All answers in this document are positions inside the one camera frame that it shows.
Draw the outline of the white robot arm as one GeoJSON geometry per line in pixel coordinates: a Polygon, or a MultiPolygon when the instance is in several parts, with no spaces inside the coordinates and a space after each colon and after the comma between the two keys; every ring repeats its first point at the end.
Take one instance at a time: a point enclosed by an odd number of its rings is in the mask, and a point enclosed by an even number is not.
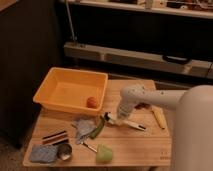
{"type": "Polygon", "coordinates": [[[213,86],[188,90],[146,90],[142,84],[121,89],[117,117],[124,120],[140,103],[175,111],[171,171],[213,169],[213,86]]]}

